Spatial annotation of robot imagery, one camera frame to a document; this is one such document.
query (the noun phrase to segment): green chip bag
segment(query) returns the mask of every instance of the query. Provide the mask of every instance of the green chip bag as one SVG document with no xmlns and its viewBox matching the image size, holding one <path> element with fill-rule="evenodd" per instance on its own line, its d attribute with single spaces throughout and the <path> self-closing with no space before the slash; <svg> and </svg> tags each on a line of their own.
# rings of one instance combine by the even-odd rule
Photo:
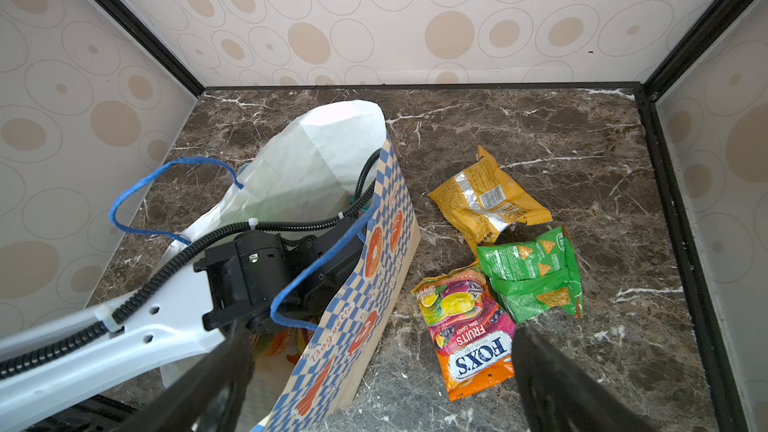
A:
<svg viewBox="0 0 768 432">
<path fill-rule="evenodd" d="M 532 252 L 527 253 L 520 246 Z M 556 306 L 581 318 L 581 277 L 571 239 L 564 228 L 545 232 L 534 242 L 478 247 L 478 258 L 499 301 L 518 324 Z M 536 261 L 534 270 L 539 269 L 539 264 L 550 268 L 541 276 L 533 275 L 529 261 Z"/>
<path fill-rule="evenodd" d="M 490 278 L 521 281 L 565 267 L 565 230 L 553 228 L 532 242 L 478 247 L 478 259 Z"/>
</svg>

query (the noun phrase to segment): black corner trim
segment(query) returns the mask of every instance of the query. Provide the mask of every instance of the black corner trim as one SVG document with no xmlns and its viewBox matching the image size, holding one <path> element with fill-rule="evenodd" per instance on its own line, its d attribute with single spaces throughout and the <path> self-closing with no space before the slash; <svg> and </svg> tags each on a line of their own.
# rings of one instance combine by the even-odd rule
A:
<svg viewBox="0 0 768 432">
<path fill-rule="evenodd" d="M 639 82 L 520 82 L 520 83 L 443 83 L 384 84 L 380 86 L 236 86 L 208 87 L 206 90 L 464 90 L 464 89 L 596 89 L 636 90 Z"/>
<path fill-rule="evenodd" d="M 734 372 L 720 331 L 709 288 L 704 278 L 694 235 L 683 205 L 677 179 L 672 169 L 667 143 L 661 129 L 656 105 L 646 92 L 637 91 L 635 101 L 645 128 L 650 161 L 654 168 L 661 205 L 667 219 L 677 271 L 683 283 L 688 312 L 694 324 L 696 342 L 710 386 L 710 396 L 720 432 L 747 430 Z"/>
<path fill-rule="evenodd" d="M 195 97 L 203 93 L 205 87 L 197 81 L 192 72 L 178 61 L 176 56 L 160 42 L 141 20 L 139 20 L 121 0 L 95 0 L 109 15 L 139 42 L 160 64 L 165 67 L 181 84 L 187 87 Z"/>
<path fill-rule="evenodd" d="M 655 101 L 672 87 L 752 1 L 714 0 L 645 81 L 648 97 Z"/>
</svg>

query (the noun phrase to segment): marble floor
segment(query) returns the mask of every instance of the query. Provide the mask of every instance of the marble floor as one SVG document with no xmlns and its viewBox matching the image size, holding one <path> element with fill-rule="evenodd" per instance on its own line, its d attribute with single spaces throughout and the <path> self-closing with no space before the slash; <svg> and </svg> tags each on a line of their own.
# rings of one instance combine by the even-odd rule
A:
<svg viewBox="0 0 768 432">
<path fill-rule="evenodd" d="M 474 163 L 482 145 L 549 208 L 554 225 L 568 227 L 578 251 L 584 317 L 553 309 L 530 323 L 658 430 L 716 430 L 638 111 L 621 91 L 211 91 L 169 159 L 209 156 L 237 168 L 307 110 L 354 99 L 384 111 L 421 227 L 404 291 L 472 261 L 461 234 L 426 194 Z M 149 190 L 133 226 L 179 231 L 229 184 L 214 166 L 173 168 Z M 546 229 L 518 226 L 499 243 L 531 240 Z M 91 303 L 139 286 L 167 246 L 162 237 L 124 238 Z M 152 371 L 105 395 L 139 407 L 161 391 Z M 514 380 L 448 401 L 416 300 L 400 293 L 354 403 L 316 429 L 527 428 Z"/>
</svg>

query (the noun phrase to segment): blue rope handle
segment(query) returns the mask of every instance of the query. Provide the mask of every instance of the blue rope handle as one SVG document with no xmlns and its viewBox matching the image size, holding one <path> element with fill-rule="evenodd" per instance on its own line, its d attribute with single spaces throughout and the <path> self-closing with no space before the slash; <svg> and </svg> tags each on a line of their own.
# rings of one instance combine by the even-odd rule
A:
<svg viewBox="0 0 768 432">
<path fill-rule="evenodd" d="M 283 315 L 279 314 L 277 312 L 277 308 L 280 306 L 280 304 L 283 303 L 283 300 L 285 300 L 285 297 L 290 294 L 294 288 L 298 284 L 302 282 L 305 278 L 312 275 L 318 268 L 325 265 L 329 260 L 331 260 L 336 254 L 339 253 L 341 249 L 343 249 L 347 244 L 350 243 L 350 240 L 352 240 L 352 237 L 357 236 L 358 238 L 361 237 L 360 231 L 363 227 L 368 223 L 371 217 L 373 217 L 373 213 L 376 210 L 374 207 L 370 207 L 368 211 L 363 214 L 360 218 L 357 219 L 357 222 L 352 224 L 352 226 L 347 229 L 346 232 L 344 232 L 344 235 L 341 236 L 339 241 L 331 247 L 331 250 L 323 254 L 320 258 L 315 260 L 312 265 L 305 268 L 302 273 L 299 274 L 298 277 L 293 279 L 293 282 L 288 284 L 288 287 L 285 287 L 280 293 L 275 296 L 274 300 L 272 301 L 272 305 L 270 306 L 270 317 L 272 317 L 272 320 L 275 324 L 283 325 L 284 327 L 297 327 L 297 328 L 305 328 L 311 331 L 317 330 L 317 324 L 313 324 L 312 322 L 307 321 L 300 321 L 294 318 L 288 318 L 284 317 Z M 365 237 L 360 238 L 363 243 L 365 243 Z"/>
<path fill-rule="evenodd" d="M 114 204 L 112 204 L 112 208 L 109 209 L 109 221 L 112 222 L 112 225 L 115 226 L 118 230 L 125 232 L 126 234 L 165 235 L 166 237 L 170 237 L 173 240 L 178 240 L 184 245 L 189 245 L 190 241 L 188 241 L 186 238 L 182 237 L 181 235 L 173 234 L 172 232 L 162 232 L 159 230 L 144 230 L 142 228 L 133 228 L 129 226 L 124 226 L 120 224 L 120 222 L 118 222 L 117 218 L 114 216 L 115 214 L 118 213 L 118 207 L 123 205 L 123 202 L 125 202 L 126 198 L 132 196 L 134 193 L 136 193 L 136 191 L 140 190 L 142 187 L 151 183 L 157 177 L 162 176 L 165 173 L 165 171 L 167 171 L 172 166 L 175 166 L 176 164 L 187 164 L 188 166 L 197 166 L 199 164 L 212 164 L 214 166 L 221 166 L 230 173 L 230 175 L 232 176 L 232 182 L 234 182 L 234 184 L 238 188 L 243 188 L 243 184 L 237 181 L 237 175 L 235 174 L 235 170 L 233 170 L 232 167 L 230 167 L 229 164 L 227 164 L 226 162 L 222 162 L 221 160 L 218 160 L 216 158 L 208 158 L 208 157 L 177 158 L 175 160 L 171 160 L 161 168 L 155 170 L 148 176 L 142 178 L 141 180 L 136 182 L 135 185 L 133 185 L 128 190 L 120 194 L 120 197 L 118 197 L 118 199 L 114 201 Z"/>
</svg>

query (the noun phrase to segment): checkered paper bag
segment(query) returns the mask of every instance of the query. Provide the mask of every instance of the checkered paper bag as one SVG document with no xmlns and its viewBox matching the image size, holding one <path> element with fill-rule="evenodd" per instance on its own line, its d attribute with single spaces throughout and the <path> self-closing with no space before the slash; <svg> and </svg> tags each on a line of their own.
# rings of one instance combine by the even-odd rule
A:
<svg viewBox="0 0 768 432">
<path fill-rule="evenodd" d="M 294 120 L 237 174 L 242 188 L 230 187 L 218 205 L 180 234 L 193 241 L 250 217 L 303 222 L 332 216 L 348 206 L 362 165 L 379 147 L 378 164 L 369 174 L 376 185 L 360 261 L 290 375 L 290 365 L 269 362 L 276 358 L 265 359 L 263 367 L 262 358 L 256 360 L 238 430 L 244 419 L 254 430 L 302 430 L 355 397 L 421 238 L 381 109 L 361 100 L 336 102 Z M 174 242 L 166 255 L 182 247 Z M 275 402 L 277 393 L 264 388 L 276 383 L 285 386 Z"/>
</svg>

